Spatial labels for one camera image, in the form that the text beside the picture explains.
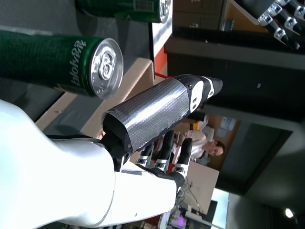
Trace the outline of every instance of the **paper on wall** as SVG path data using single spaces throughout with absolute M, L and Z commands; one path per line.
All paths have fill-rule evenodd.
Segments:
M 218 137 L 225 137 L 226 133 L 227 133 L 227 130 L 224 130 L 224 129 L 222 129 L 222 128 L 219 128 L 219 129 L 217 130 L 216 135 L 217 135 Z
M 235 123 L 236 123 L 236 119 L 228 118 L 224 116 L 220 124 L 220 127 L 225 130 L 233 130 Z

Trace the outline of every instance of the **green can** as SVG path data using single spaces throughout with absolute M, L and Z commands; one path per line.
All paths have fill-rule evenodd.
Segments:
M 0 77 L 108 99 L 122 75 L 113 39 L 0 31 Z
M 165 23 L 172 0 L 76 0 L 82 11 L 100 17 Z

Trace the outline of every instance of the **person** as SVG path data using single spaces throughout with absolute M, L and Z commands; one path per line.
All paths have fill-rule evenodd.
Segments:
M 224 154 L 225 145 L 221 141 L 208 142 L 205 134 L 200 130 L 189 130 L 180 135 L 179 145 L 187 137 L 193 140 L 192 161 L 206 166 L 210 163 L 211 156 L 221 156 Z

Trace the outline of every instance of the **duct tape wrap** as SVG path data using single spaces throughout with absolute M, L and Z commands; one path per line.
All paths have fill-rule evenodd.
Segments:
M 172 78 L 115 106 L 104 117 L 112 115 L 125 126 L 134 152 L 182 120 L 189 107 L 185 86 Z

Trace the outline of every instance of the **can lid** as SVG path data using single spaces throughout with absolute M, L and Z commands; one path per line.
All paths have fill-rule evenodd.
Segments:
M 101 99 L 111 98 L 119 89 L 123 77 L 123 55 L 111 38 L 101 41 L 91 58 L 90 83 Z
M 172 0 L 160 0 L 160 21 L 165 23 L 170 14 Z

